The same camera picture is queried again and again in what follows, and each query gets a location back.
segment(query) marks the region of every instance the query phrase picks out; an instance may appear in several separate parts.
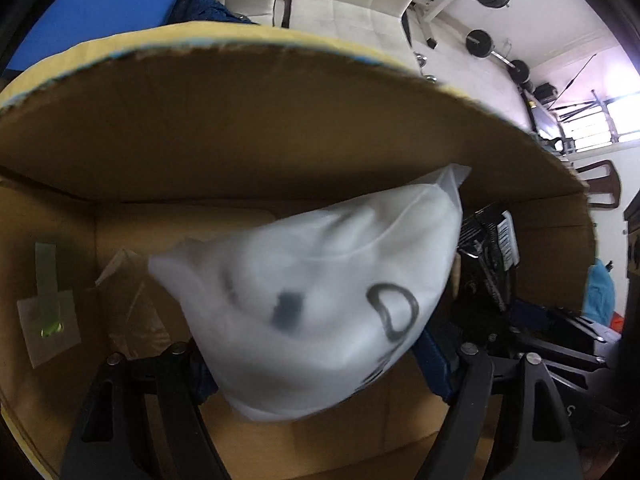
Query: dumbbell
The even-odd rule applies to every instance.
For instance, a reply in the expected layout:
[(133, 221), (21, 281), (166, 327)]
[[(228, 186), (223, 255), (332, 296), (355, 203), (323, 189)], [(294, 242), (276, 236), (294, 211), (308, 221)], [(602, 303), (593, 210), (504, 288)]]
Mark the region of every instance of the dumbbell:
[(466, 50), (475, 57), (497, 57), (501, 62), (507, 65), (507, 72), (512, 81), (517, 85), (522, 86), (524, 89), (529, 89), (532, 84), (529, 81), (531, 74), (529, 65), (520, 59), (509, 61), (505, 57), (501, 56), (494, 50), (494, 40), (484, 30), (476, 28), (466, 35)]

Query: white plastic bag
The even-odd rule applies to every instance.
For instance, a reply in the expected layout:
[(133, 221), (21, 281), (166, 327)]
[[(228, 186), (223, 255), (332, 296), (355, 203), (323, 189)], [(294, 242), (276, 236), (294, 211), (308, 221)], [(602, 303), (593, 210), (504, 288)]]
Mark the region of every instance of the white plastic bag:
[(149, 259), (220, 390), (252, 420), (328, 408), (415, 342), (444, 290), (469, 168)]

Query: cardboard box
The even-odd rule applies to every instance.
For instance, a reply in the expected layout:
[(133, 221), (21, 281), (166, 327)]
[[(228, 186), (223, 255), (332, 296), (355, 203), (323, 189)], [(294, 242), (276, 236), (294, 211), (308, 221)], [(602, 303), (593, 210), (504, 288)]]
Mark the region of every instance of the cardboard box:
[[(582, 305), (594, 237), (580, 181), (515, 126), (359, 46), (281, 29), (172, 25), (43, 60), (0, 105), (0, 401), (50, 478), (110, 353), (94, 280), (121, 246), (158, 251), (185, 234), (258, 225), (457, 162), (473, 168), (460, 190), (466, 208), (510, 208), (518, 294)], [(60, 290), (74, 292), (82, 344), (32, 369), (16, 303), (36, 294), (36, 241), (58, 248)], [(159, 314), (173, 340), (188, 336), (179, 309)], [(408, 356), (351, 399), (294, 423), (240, 420), (219, 396), (202, 412), (234, 480), (409, 479), (446, 406)]]

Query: screw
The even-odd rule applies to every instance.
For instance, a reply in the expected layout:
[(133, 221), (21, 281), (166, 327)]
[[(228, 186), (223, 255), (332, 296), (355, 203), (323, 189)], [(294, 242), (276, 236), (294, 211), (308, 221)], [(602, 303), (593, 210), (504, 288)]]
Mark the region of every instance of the screw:
[(478, 347), (473, 343), (462, 343), (460, 350), (465, 355), (476, 355), (478, 353)]
[(542, 357), (540, 357), (535, 352), (529, 352), (527, 354), (527, 361), (529, 361), (532, 365), (539, 365), (542, 362)]
[(107, 357), (107, 364), (109, 366), (115, 366), (120, 361), (122, 361), (122, 354), (120, 354), (119, 352), (115, 352)]
[(171, 345), (171, 353), (173, 355), (184, 354), (187, 351), (187, 343), (179, 342)]

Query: red object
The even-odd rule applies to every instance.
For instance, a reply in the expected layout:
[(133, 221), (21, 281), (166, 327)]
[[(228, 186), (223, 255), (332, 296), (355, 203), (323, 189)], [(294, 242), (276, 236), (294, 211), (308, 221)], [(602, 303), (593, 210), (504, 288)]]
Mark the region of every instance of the red object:
[(625, 318), (620, 316), (620, 314), (618, 314), (617, 312), (614, 312), (613, 318), (611, 318), (611, 325), (609, 325), (609, 328), (615, 330), (619, 334), (622, 334), (622, 327), (624, 326), (624, 324), (625, 324)]

